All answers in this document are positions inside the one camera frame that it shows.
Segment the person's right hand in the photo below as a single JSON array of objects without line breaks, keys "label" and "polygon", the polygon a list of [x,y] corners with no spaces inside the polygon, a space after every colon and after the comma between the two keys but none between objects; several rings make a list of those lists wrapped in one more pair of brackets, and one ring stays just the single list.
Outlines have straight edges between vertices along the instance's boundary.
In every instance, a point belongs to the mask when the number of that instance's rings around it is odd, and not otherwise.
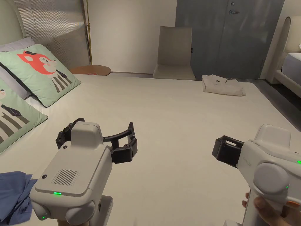
[{"label": "person's right hand", "polygon": [[254,199],[254,206],[260,217],[269,226],[300,226],[301,212],[298,209],[285,206],[279,214],[264,198]]}]

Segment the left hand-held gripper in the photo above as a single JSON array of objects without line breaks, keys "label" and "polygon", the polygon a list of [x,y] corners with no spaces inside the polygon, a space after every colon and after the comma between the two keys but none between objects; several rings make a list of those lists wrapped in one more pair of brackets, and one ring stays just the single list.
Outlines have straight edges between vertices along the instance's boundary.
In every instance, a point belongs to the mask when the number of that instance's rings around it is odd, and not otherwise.
[{"label": "left hand-held gripper", "polygon": [[[120,147],[119,140],[125,137],[128,143]],[[56,138],[58,152],[31,189],[37,218],[106,226],[113,199],[103,196],[103,191],[112,165],[131,162],[137,142],[133,122],[122,133],[107,137],[98,124],[84,118],[69,123]]]}]

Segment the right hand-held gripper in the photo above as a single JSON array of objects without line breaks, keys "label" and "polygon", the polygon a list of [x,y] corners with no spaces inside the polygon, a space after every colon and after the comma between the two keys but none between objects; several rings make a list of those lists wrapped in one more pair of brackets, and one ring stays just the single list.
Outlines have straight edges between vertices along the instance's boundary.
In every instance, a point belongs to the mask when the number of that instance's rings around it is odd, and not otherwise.
[{"label": "right hand-held gripper", "polygon": [[266,226],[255,209],[256,197],[263,197],[279,214],[284,207],[300,210],[301,158],[290,150],[290,141],[288,130],[268,124],[246,142],[225,135],[215,140],[212,156],[238,168],[250,188],[242,223],[226,220],[225,226]]}]

